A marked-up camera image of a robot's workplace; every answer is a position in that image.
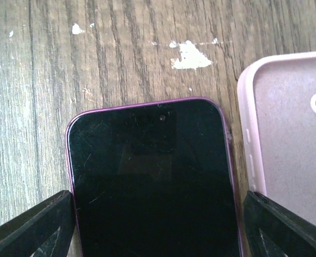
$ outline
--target white spot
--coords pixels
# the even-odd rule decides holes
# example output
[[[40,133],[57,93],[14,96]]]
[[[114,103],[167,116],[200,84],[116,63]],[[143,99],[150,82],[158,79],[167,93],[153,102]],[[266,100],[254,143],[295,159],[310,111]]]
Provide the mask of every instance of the white spot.
[[[72,34],[73,35],[78,35],[78,34],[81,34],[83,32],[84,32],[84,30],[82,30],[81,27],[77,23],[75,23],[72,26]]]
[[[191,41],[179,44],[181,58],[171,59],[173,69],[194,69],[207,67],[212,64],[202,52],[200,52]]]
[[[171,41],[168,46],[171,47],[171,48],[175,48],[175,47],[178,46],[178,44],[177,44],[177,42],[175,42],[175,41]]]

